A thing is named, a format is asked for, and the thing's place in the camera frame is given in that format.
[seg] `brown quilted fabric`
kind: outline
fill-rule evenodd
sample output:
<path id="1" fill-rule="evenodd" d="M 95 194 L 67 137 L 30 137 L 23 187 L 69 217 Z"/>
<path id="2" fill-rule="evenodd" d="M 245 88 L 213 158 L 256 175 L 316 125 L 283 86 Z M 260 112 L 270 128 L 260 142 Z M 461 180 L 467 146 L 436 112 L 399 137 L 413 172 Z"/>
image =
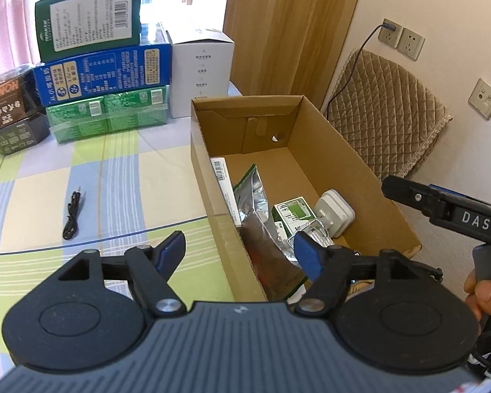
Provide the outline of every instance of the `brown quilted fabric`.
<path id="1" fill-rule="evenodd" d="M 352 53 L 336 89 L 346 83 Z M 380 179 L 419 166 L 452 119 L 445 107 L 400 65 L 362 50 L 354 75 L 327 119 Z"/>

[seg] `tall white box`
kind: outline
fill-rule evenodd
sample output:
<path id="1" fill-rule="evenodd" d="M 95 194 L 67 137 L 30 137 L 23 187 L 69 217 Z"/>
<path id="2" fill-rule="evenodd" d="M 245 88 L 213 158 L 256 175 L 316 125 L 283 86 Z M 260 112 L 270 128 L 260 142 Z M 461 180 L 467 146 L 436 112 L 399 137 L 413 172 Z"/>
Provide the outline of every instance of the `tall white box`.
<path id="1" fill-rule="evenodd" d="M 234 43 L 223 32 L 167 25 L 173 44 L 170 107 L 173 118 L 191 115 L 191 99 L 225 97 L 229 88 Z"/>

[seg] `brown cardboard box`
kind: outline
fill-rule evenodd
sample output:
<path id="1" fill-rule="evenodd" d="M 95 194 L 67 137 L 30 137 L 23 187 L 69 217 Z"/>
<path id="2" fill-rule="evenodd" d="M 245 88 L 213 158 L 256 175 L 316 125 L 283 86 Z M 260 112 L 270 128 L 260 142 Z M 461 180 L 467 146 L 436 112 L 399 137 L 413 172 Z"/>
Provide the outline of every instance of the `brown cardboard box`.
<path id="1" fill-rule="evenodd" d="M 252 164 L 270 206 L 303 196 L 314 206 L 337 190 L 355 221 L 337 244 L 365 255 L 394 248 L 412 257 L 421 248 L 406 220 L 381 192 L 380 181 L 304 96 L 195 99 L 191 159 L 226 276 L 237 301 L 263 301 L 265 293 L 228 213 L 210 157 L 225 157 L 236 184 Z"/>

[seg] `wall outlet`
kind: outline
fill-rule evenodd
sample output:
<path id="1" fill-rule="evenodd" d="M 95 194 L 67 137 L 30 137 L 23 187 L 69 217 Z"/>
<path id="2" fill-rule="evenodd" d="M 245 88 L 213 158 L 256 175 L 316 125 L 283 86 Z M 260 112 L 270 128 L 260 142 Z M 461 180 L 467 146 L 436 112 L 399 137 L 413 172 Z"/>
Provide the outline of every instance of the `wall outlet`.
<path id="1" fill-rule="evenodd" d="M 402 36 L 398 42 L 397 50 L 415 61 L 418 59 L 425 40 L 421 35 L 404 28 L 404 32 L 402 32 Z"/>
<path id="2" fill-rule="evenodd" d="M 477 85 L 475 85 L 468 102 L 480 112 L 485 119 L 491 118 L 491 86 L 482 78 L 478 79 Z"/>
<path id="3" fill-rule="evenodd" d="M 380 32 L 378 33 L 378 39 L 383 43 L 386 43 L 388 46 L 396 48 L 404 27 L 396 22 L 390 21 L 389 19 L 384 19 L 384 22 L 388 23 L 389 25 L 394 25 L 396 30 L 391 31 L 390 29 L 381 27 Z"/>

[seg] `blue box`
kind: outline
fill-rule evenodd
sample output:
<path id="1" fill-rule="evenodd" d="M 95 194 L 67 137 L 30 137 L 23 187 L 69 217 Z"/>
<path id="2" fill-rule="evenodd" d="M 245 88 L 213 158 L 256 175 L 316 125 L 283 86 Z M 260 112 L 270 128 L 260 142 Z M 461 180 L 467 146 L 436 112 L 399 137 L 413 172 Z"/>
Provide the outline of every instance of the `blue box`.
<path id="1" fill-rule="evenodd" d="M 139 46 L 41 63 L 34 69 L 43 106 L 171 82 L 172 46 L 160 23 L 142 25 Z"/>

